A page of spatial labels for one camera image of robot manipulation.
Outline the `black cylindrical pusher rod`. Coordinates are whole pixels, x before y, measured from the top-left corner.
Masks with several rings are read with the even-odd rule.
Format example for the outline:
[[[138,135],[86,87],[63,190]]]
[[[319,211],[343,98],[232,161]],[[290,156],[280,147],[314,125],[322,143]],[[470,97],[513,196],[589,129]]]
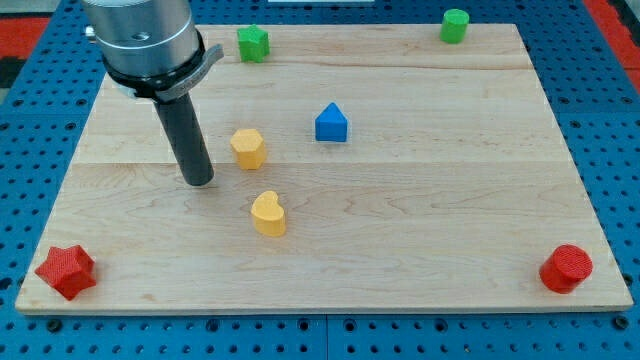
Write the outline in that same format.
[[[214,178],[214,169],[189,94],[154,107],[185,182],[203,186]]]

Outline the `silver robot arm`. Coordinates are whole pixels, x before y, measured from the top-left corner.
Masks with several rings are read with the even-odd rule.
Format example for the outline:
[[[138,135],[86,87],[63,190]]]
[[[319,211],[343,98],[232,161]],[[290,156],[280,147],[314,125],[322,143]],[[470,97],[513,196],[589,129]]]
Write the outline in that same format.
[[[190,90],[224,57],[207,48],[186,0],[82,0],[86,36],[108,75],[134,98],[153,102],[185,182],[202,186],[214,169]]]

